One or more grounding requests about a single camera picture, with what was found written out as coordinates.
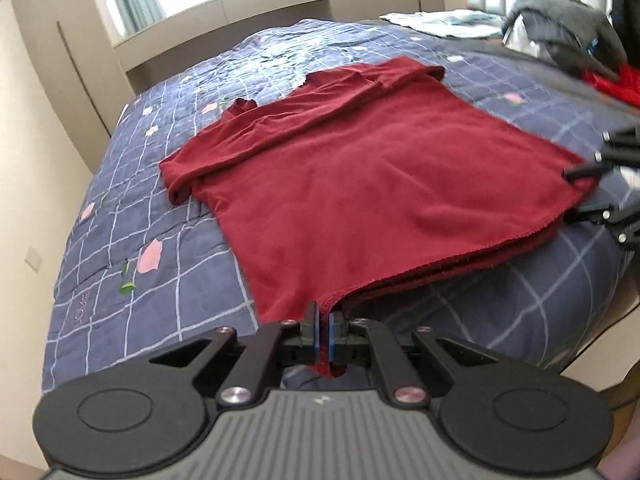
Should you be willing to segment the dark red shirt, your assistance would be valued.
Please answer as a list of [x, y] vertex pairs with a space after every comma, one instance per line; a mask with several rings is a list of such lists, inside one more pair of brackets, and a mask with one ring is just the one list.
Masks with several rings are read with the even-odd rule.
[[168, 200], [205, 204], [262, 323], [413, 289], [530, 252], [596, 192], [582, 158], [492, 116], [408, 56], [237, 100], [160, 162]]

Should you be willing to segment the blue floral checked quilt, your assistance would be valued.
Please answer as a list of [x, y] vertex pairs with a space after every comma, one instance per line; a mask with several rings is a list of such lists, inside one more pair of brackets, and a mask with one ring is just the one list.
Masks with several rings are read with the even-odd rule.
[[[219, 325], [253, 333], [254, 302], [217, 221], [198, 203], [168, 202], [160, 161], [236, 99], [267, 103], [315, 70], [402, 54], [444, 66], [446, 85], [482, 110], [587, 157], [603, 133], [639, 121], [632, 108], [492, 44], [372, 21], [255, 32], [122, 112], [67, 239], [43, 390]], [[604, 320], [629, 263], [596, 226], [567, 226], [536, 252], [412, 292], [379, 306], [378, 317], [400, 334], [425, 324], [560, 370]]]

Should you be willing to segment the grey quilted bed cover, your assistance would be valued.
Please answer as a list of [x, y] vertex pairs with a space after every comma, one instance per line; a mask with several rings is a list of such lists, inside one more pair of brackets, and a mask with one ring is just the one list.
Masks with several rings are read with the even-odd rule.
[[417, 36], [419, 39], [435, 39], [436, 47], [446, 54], [486, 54], [499, 60], [510, 61], [521, 72], [532, 76], [536, 81], [553, 90], [558, 90], [564, 96], [580, 105], [585, 105], [585, 107], [589, 107], [592, 110], [597, 105], [600, 105], [611, 112], [620, 112], [630, 116], [633, 122], [639, 121], [638, 108], [617, 101], [612, 96], [607, 96], [593, 89], [589, 84], [562, 72], [555, 65], [538, 60], [538, 58], [532, 58], [524, 53], [507, 49], [499, 44], [497, 40], [442, 39], [423, 32], [417, 32], [411, 28], [390, 24], [390, 22], [384, 20], [362, 20], [360, 24], [382, 26], [390, 32], [408, 32], [410, 36]]

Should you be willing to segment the beige wall socket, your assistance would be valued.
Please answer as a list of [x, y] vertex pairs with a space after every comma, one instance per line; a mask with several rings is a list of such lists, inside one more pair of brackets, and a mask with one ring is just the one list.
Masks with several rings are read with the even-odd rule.
[[40, 253], [37, 252], [32, 246], [29, 246], [29, 248], [27, 248], [24, 261], [34, 272], [39, 272], [42, 265], [42, 257], [40, 256]]

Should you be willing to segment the grey garment pile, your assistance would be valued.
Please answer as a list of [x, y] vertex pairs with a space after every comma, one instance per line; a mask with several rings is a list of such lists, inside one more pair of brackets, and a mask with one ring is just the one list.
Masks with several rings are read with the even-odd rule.
[[503, 44], [570, 75], [620, 78], [627, 55], [605, 14], [580, 0], [516, 0], [503, 24]]

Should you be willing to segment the light blue patterned cloth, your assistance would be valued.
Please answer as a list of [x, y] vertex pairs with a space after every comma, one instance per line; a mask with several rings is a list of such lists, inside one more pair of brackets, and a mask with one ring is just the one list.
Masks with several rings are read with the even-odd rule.
[[506, 18], [483, 11], [457, 9], [438, 12], [387, 13], [381, 20], [439, 38], [501, 37]]

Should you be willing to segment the beige window desk cabinet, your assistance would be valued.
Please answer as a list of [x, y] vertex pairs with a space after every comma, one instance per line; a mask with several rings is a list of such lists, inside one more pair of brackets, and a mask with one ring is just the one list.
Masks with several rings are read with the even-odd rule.
[[215, 10], [201, 13], [215, 26], [193, 35], [194, 29], [178, 25], [186, 14], [179, 14], [122, 42], [115, 53], [134, 93], [140, 94], [154, 84], [188, 68], [224, 53], [245, 38], [267, 28], [293, 25], [304, 18], [332, 18], [330, 0], [310, 0], [282, 6], [241, 18], [230, 24], [221, 23]]

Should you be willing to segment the bright red garment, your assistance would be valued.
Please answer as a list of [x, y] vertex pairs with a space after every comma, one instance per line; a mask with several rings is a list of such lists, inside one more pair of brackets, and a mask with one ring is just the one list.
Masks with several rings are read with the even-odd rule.
[[601, 76], [590, 70], [582, 73], [582, 80], [592, 88], [634, 107], [640, 106], [640, 70], [624, 64], [616, 79]]

